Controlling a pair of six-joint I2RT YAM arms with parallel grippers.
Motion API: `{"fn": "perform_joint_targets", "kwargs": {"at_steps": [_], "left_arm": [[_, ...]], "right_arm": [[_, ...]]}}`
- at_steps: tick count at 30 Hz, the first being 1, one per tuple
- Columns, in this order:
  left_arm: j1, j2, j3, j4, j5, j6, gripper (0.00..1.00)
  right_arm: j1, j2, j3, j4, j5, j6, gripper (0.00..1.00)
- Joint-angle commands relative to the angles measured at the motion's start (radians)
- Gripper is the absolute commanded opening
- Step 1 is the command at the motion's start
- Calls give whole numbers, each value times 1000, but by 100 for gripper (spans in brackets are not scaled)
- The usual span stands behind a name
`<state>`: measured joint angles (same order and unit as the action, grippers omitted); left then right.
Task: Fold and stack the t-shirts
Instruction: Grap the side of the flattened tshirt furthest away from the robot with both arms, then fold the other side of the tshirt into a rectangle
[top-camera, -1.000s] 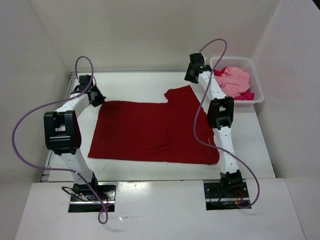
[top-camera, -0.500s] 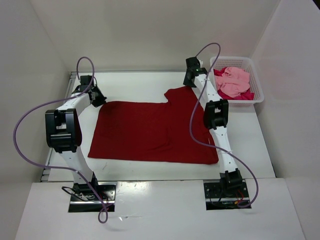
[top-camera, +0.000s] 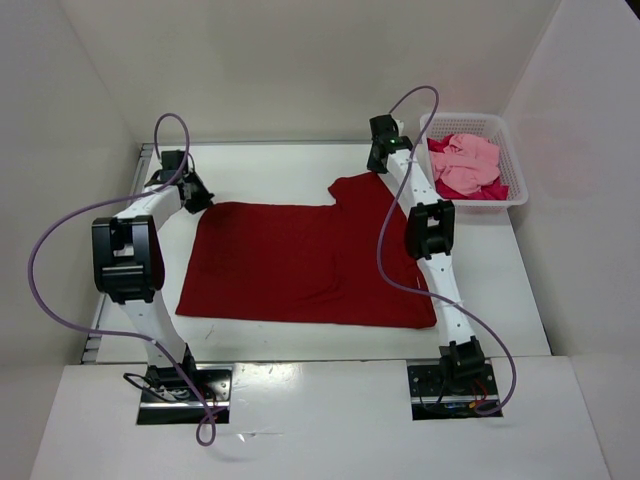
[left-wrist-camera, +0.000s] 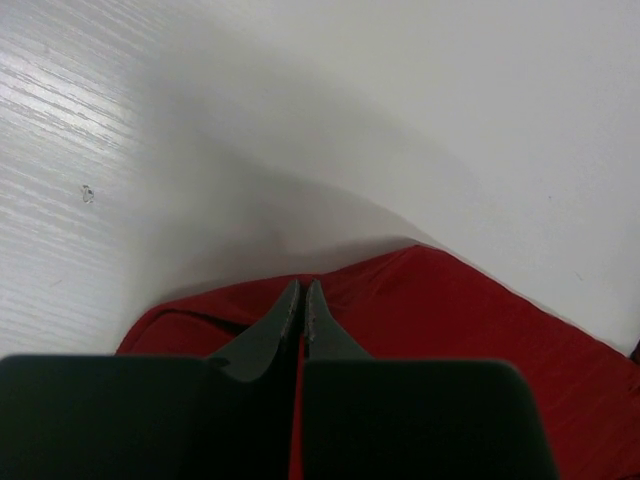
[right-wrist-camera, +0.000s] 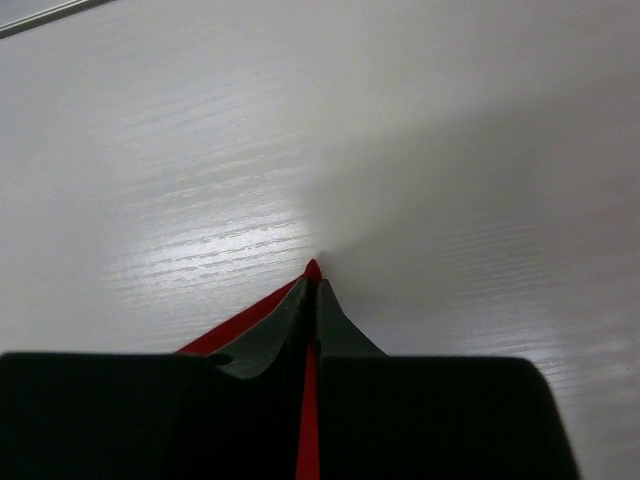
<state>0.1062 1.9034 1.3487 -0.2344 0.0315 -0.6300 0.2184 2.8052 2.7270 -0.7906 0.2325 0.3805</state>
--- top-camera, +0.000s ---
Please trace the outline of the dark red t-shirt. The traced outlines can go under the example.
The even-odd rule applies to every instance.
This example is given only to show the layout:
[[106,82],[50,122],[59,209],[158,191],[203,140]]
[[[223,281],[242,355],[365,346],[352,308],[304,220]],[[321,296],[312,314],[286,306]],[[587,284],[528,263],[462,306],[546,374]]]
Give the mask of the dark red t-shirt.
[[332,205],[219,203],[201,216],[177,314],[424,329],[426,282],[406,218],[374,173],[337,179]]

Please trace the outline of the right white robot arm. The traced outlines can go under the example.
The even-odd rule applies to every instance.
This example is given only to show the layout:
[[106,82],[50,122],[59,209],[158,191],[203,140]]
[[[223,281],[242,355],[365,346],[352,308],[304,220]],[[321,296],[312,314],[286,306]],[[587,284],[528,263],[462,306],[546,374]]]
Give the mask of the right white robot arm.
[[485,356],[469,318],[460,310],[461,297],[453,271],[455,207],[431,186],[411,158],[413,144],[400,134],[390,114],[369,120],[372,145],[367,168],[399,183],[397,193],[409,205],[404,245],[426,281],[439,334],[439,382],[460,393],[481,376]]

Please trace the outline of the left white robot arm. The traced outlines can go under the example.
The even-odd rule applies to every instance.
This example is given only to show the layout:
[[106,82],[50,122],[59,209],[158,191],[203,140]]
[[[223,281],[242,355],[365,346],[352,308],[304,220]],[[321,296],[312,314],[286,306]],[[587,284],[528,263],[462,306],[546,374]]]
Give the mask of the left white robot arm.
[[190,153],[169,150],[159,158],[161,168],[140,197],[117,215],[92,223],[94,281],[145,338],[145,381],[154,394],[165,390],[185,400],[197,393],[200,376],[162,295],[166,272],[158,231],[181,210],[196,214],[209,208],[213,194],[191,164]]

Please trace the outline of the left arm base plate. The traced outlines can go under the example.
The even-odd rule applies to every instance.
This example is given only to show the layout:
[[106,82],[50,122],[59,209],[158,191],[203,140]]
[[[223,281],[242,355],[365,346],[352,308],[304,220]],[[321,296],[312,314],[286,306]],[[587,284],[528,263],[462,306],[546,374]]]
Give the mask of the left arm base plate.
[[[228,424],[232,390],[232,368],[214,368],[203,365],[194,371],[193,382],[199,394],[213,410],[217,424]],[[148,370],[144,375],[126,372],[123,379],[140,392],[138,425],[197,425],[204,417],[202,403],[180,378],[169,386],[152,377]]]

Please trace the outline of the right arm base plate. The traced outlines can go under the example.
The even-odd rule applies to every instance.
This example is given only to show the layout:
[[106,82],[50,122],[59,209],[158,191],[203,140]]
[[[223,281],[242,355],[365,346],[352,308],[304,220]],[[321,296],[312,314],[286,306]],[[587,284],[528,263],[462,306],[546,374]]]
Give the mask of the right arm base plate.
[[453,386],[445,384],[435,360],[408,362],[406,369],[414,421],[481,418],[478,408],[490,410],[500,402],[490,362],[475,378]]

